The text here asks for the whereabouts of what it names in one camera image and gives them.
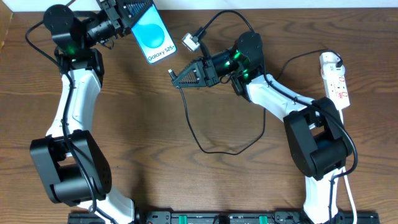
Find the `blue screen Galaxy smartphone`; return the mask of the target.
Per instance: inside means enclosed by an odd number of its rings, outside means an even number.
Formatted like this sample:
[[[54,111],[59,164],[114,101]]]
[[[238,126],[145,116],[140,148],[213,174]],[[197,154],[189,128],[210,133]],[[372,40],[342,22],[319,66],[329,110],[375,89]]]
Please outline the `blue screen Galaxy smartphone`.
[[[149,64],[156,63],[177,51],[155,4],[146,10],[131,30]]]

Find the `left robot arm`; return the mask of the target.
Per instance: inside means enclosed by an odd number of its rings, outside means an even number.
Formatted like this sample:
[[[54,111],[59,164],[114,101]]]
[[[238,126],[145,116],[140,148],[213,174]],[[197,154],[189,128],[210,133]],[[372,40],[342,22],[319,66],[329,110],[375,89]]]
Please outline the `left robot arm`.
[[[30,156],[53,203],[80,207],[105,223],[145,223],[133,200],[112,184],[110,166],[91,134],[104,65],[97,45],[111,49],[114,39],[131,33],[152,1],[100,1],[99,12],[73,11],[56,4],[42,25],[56,48],[50,60],[59,69],[62,95],[54,121],[30,145]]]

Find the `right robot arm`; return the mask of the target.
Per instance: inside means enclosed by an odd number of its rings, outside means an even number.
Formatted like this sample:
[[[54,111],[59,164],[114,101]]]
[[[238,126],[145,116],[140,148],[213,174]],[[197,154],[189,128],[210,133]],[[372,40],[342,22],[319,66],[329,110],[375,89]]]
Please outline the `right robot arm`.
[[[309,223],[336,223],[337,182],[355,170],[346,169],[348,156],[358,152],[345,130],[337,102],[327,95],[319,100],[299,95],[267,73],[262,40],[258,33],[245,32],[234,45],[211,55],[202,42],[204,30],[185,34],[182,42],[202,56],[193,60],[178,75],[170,71],[173,86],[179,90],[211,87],[227,76],[238,96],[278,117],[284,124],[290,155],[305,176],[303,205]]]

